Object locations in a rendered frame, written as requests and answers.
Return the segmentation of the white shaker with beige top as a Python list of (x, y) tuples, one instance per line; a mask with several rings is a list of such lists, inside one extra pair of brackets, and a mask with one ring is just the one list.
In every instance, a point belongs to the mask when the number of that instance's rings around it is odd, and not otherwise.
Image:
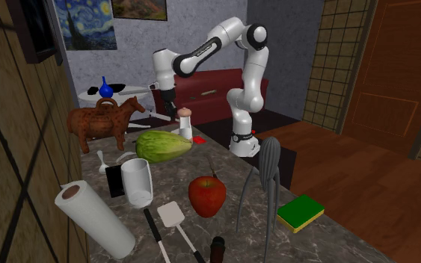
[(191, 128), (191, 110), (188, 108), (180, 108), (177, 111), (179, 115), (179, 135), (187, 140), (192, 140), (192, 128)]

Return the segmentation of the white round table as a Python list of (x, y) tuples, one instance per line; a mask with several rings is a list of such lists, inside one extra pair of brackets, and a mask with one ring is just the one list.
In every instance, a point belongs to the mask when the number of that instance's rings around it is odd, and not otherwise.
[(159, 120), (171, 121), (169, 116), (165, 114), (159, 114), (156, 112), (156, 104), (153, 98), (152, 90), (148, 87), (135, 87), (125, 86), (120, 92), (114, 93), (112, 99), (116, 101), (118, 105), (123, 104), (127, 99), (136, 96), (138, 102), (145, 108), (145, 112), (141, 113), (136, 111), (131, 116), (130, 128), (150, 128), (150, 125), (141, 125), (138, 123), (139, 120), (148, 120), (149, 117)]

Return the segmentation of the dark red sofa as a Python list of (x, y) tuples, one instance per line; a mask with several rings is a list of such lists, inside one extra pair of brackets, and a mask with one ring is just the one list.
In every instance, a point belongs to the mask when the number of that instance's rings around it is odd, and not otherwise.
[(175, 106), (191, 110), (193, 126), (232, 117), (227, 92), (243, 88), (242, 69), (196, 72), (189, 78), (174, 76)]

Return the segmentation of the white curved utensil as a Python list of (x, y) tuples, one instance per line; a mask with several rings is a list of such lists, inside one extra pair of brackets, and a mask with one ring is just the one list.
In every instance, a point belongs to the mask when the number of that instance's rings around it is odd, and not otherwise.
[(136, 152), (125, 152), (116, 159), (116, 163), (120, 163), (125, 157), (136, 155)]

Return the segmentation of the brown horse figure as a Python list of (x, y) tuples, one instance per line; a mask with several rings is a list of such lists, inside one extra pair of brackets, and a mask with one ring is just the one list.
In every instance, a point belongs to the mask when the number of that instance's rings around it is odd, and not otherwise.
[(131, 115), (135, 111), (145, 112), (137, 97), (127, 99), (121, 106), (111, 98), (102, 98), (95, 108), (76, 108), (67, 118), (69, 133), (78, 136), (79, 145), (84, 154), (89, 153), (87, 142), (93, 138), (115, 137), (117, 148), (124, 150), (125, 131)]

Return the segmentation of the white cup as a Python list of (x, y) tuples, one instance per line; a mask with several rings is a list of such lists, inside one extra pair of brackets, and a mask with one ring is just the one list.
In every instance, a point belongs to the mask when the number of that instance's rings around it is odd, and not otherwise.
[(133, 208), (144, 208), (153, 201), (153, 181), (150, 166), (143, 158), (124, 162), (121, 176), (125, 195)]

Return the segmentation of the white spoon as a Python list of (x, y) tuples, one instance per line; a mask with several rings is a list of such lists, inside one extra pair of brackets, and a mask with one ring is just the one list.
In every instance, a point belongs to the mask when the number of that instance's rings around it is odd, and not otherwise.
[(101, 161), (101, 165), (99, 167), (99, 173), (106, 174), (106, 168), (108, 167), (108, 165), (104, 162), (103, 152), (102, 152), (102, 150), (98, 150), (96, 153), (97, 153), (97, 156), (98, 156), (99, 160)]

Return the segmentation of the black flat square object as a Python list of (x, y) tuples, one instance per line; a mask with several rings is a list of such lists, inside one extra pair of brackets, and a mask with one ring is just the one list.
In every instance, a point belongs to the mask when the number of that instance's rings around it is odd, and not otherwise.
[(108, 181), (108, 188), (111, 198), (119, 197), (125, 194), (123, 189), (121, 166), (116, 165), (105, 168), (106, 177)]

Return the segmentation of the red apple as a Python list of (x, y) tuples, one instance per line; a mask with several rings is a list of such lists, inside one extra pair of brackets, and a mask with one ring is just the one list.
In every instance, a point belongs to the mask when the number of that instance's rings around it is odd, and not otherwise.
[(188, 198), (196, 213), (204, 218), (213, 217), (226, 199), (224, 183), (213, 176), (200, 176), (190, 182)]

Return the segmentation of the grey tripod citrus juicer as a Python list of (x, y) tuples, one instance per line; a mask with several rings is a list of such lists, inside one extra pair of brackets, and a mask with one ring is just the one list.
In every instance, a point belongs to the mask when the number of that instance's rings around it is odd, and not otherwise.
[(277, 210), (279, 208), (280, 197), (280, 142), (275, 137), (268, 137), (262, 142), (259, 151), (259, 167), (252, 167), (249, 172), (245, 184), (242, 188), (242, 194), (239, 200), (239, 208), (236, 220), (236, 231), (239, 231), (239, 218), (242, 213), (242, 206), (245, 198), (245, 191), (248, 188), (249, 181), (254, 175), (258, 175), (261, 187), (267, 192), (267, 219), (266, 219), (266, 235), (263, 263), (267, 259), (268, 245), (271, 233), (275, 231)]

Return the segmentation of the white paper towel roll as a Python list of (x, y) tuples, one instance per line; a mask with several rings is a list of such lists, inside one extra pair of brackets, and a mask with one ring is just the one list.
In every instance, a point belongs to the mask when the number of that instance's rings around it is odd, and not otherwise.
[(62, 185), (55, 204), (114, 258), (132, 252), (134, 235), (85, 180)]

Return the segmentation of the brown wooden door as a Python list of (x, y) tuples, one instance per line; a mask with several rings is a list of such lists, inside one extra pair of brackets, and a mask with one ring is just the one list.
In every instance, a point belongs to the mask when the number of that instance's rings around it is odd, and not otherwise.
[(342, 134), (415, 159), (421, 146), (421, 0), (372, 0)]

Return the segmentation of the landscape wall picture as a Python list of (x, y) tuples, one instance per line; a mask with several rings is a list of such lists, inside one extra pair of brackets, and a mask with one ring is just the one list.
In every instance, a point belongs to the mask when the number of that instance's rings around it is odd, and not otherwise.
[(111, 0), (114, 18), (167, 21), (166, 0)]

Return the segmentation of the starry night wall picture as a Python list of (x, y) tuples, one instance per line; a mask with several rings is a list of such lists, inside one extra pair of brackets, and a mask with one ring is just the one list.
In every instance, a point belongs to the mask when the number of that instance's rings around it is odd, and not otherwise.
[(53, 0), (67, 51), (117, 50), (109, 0)]

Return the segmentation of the black and white handled utensil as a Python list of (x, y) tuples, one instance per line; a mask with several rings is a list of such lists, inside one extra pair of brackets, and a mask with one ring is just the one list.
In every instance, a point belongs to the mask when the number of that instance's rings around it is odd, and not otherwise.
[(155, 221), (154, 221), (154, 219), (153, 219), (153, 217), (152, 217), (152, 215), (150, 213), (150, 210), (148, 208), (145, 208), (143, 210), (143, 212), (144, 212), (144, 216), (146, 217), (147, 223), (148, 223), (148, 225), (150, 227), (150, 230), (151, 230), (151, 232), (153, 234), (153, 237), (155, 238), (156, 243), (160, 247), (160, 250), (162, 252), (162, 255), (164, 257), (165, 262), (166, 263), (170, 263), (170, 259), (169, 259), (168, 255), (167, 255), (166, 250), (165, 250), (165, 247), (164, 247), (164, 245), (162, 243), (162, 237), (161, 237), (161, 235), (160, 235), (160, 233), (158, 231), (158, 228), (156, 227)]

